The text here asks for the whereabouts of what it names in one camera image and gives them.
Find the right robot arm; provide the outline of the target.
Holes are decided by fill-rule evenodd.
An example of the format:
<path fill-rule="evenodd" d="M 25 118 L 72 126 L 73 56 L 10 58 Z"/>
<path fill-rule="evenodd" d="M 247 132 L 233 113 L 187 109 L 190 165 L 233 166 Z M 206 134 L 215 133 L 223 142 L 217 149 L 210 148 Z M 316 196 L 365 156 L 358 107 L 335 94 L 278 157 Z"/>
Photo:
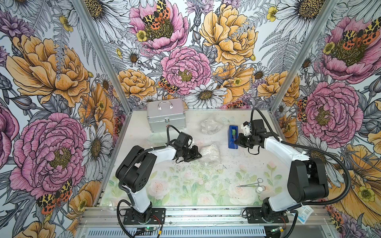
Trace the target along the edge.
<path fill-rule="evenodd" d="M 301 207 L 303 202 L 328 196 L 323 162 L 297 151 L 294 145 L 287 145 L 277 134 L 268 132 L 261 119 L 244 122 L 241 129 L 243 132 L 234 141 L 236 145 L 248 149 L 255 146 L 263 148 L 289 170 L 287 190 L 263 200 L 261 217 L 265 221 L 271 222 L 275 216 Z"/>

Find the clear bubble wrap sheet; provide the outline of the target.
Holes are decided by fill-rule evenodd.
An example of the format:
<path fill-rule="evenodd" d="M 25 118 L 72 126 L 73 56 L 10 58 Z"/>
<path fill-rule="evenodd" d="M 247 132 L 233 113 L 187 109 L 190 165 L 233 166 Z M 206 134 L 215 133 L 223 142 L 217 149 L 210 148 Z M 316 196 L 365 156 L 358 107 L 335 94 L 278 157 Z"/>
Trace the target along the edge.
<path fill-rule="evenodd" d="M 200 123 L 201 132 L 206 135 L 213 135 L 222 129 L 223 125 L 213 119 L 206 119 Z"/>
<path fill-rule="evenodd" d="M 203 147 L 200 151 L 200 162 L 205 167 L 216 166 L 221 162 L 220 146 L 218 143 Z"/>

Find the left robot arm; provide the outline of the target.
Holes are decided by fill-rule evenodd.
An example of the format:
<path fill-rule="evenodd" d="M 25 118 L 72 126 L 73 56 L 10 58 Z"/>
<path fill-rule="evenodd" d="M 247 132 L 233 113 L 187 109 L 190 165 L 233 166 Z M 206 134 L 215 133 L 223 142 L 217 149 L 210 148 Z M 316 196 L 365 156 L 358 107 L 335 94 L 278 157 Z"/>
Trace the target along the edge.
<path fill-rule="evenodd" d="M 154 165 L 180 158 L 183 162 L 200 159 L 202 155 L 198 147 L 192 145 L 192 141 L 193 138 L 189 134 L 180 132 L 176 139 L 168 141 L 163 146 L 144 149 L 136 145 L 130 150 L 116 171 L 118 187 L 127 193 L 130 200 L 126 220 L 131 219 L 141 224 L 149 222 L 153 216 L 152 202 L 148 198 L 145 186 Z"/>

